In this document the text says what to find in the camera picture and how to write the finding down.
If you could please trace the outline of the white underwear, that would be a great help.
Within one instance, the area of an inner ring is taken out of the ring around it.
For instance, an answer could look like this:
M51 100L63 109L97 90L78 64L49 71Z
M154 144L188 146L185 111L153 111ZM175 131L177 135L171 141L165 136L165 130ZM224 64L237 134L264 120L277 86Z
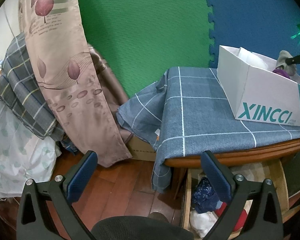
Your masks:
M196 210L190 212L190 226L196 234L203 238L217 222L213 212L198 213Z

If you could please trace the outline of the navy patterned underwear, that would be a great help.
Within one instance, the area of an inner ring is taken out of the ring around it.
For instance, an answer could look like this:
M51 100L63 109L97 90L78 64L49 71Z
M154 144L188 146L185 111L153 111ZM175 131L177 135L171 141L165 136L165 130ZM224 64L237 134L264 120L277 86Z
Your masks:
M212 212L222 205L207 177L202 177L191 196L191 205L198 214Z

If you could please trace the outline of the wooden drawer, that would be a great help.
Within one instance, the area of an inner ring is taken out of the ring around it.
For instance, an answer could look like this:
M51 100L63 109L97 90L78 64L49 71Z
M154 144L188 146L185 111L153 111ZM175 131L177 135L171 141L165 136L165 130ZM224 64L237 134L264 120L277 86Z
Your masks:
M242 166L232 167L230 170L233 174L242 174L250 181L262 182L265 178L271 179L274 183L279 199L283 222L288 221L296 215L298 211L300 211L300 205L293 207L296 201L300 199L300 192L289 198L286 177L280 160L245 164ZM192 188L197 185L196 182L199 178L202 178L202 176L202 170L189 169L187 171L185 196L181 215L181 226L192 232L195 239L202 238L200 238L190 226L190 212L193 210L191 207L191 195Z

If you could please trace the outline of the purple underwear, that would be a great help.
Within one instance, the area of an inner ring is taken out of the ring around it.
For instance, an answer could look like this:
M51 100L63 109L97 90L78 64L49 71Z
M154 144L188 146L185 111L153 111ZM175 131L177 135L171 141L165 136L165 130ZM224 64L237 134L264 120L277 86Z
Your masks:
M282 77L290 79L290 76L288 75L288 73L286 71L284 71L283 69L274 69L273 72L275 74L281 75Z

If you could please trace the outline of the white patterned bedsheet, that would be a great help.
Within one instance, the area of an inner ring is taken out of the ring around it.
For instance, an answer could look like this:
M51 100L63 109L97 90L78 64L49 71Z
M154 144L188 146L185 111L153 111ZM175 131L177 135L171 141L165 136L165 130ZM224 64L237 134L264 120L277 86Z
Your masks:
M0 100L0 200L20 197L28 179L49 181L60 155L52 138L37 137Z

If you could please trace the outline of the wooden nightstand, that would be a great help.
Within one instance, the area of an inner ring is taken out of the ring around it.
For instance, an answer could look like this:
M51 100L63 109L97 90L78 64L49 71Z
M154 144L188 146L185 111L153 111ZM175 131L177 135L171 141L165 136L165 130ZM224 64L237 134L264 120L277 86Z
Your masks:
M249 163L259 163L263 161L279 159L288 155L292 155L299 151L300 138L249 150L219 153L215 154L215 157L221 164L224 164L226 166L239 166ZM164 164L169 167L178 168L201 167L200 156L198 155L180 158L169 158L164 161Z

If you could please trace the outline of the black office chair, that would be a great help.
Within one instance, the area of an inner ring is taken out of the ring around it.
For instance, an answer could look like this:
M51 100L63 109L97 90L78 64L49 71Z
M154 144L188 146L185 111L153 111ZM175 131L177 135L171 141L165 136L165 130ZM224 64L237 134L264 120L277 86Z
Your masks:
M97 222L91 230L95 239L194 239L193 233L170 224L153 212L147 217L116 216Z

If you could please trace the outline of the white XINCCI shoe box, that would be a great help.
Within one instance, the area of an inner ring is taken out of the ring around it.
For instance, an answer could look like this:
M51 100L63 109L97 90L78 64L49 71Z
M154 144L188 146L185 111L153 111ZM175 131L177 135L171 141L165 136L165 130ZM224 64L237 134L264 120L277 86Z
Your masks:
M274 73L276 60L255 53L270 67L239 57L239 49L219 46L217 77L236 120L300 127L300 81Z

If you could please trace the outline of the cardboard box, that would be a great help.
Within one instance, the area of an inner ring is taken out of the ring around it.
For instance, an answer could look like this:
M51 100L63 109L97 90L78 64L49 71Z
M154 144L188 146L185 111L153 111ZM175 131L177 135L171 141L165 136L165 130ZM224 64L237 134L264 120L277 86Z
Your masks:
M133 136L126 146L132 155L132 159L155 162L156 152L149 143Z

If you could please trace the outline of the blue checked cloth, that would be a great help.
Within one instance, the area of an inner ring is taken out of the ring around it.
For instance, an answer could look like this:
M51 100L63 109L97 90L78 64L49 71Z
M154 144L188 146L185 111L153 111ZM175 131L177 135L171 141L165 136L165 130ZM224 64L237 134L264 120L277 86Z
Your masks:
M116 114L120 126L156 152L152 189L171 181L166 159L204 151L231 153L300 138L300 127L236 120L217 71L173 67L140 90Z

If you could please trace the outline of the grey plaid pillow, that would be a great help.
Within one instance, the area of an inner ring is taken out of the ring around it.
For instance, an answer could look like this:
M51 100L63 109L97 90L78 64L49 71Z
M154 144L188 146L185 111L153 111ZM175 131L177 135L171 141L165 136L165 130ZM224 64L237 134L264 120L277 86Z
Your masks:
M38 86L21 33L13 38L3 59L0 100L41 139L61 141L65 135Z

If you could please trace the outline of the beige floral curtain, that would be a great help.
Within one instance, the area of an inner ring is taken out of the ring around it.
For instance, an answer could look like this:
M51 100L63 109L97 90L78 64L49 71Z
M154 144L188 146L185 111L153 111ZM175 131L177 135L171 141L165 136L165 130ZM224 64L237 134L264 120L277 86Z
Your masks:
M104 167L129 159L85 38L78 0L19 1L34 75L66 135L82 153L96 152Z

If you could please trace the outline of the blue foam mat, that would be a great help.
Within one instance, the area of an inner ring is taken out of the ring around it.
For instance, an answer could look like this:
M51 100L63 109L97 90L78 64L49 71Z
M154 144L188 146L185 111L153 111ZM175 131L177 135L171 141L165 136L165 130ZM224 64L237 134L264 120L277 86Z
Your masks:
M281 50L300 54L300 8L294 0L206 0L214 24L209 65L217 68L219 46L243 47L277 59Z

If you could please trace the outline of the green foam mat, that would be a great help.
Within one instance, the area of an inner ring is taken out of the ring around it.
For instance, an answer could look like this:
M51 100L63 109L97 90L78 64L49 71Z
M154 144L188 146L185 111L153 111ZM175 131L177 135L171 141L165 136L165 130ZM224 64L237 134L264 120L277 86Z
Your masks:
M171 67L208 67L213 24L206 0L78 0L89 44L129 96Z

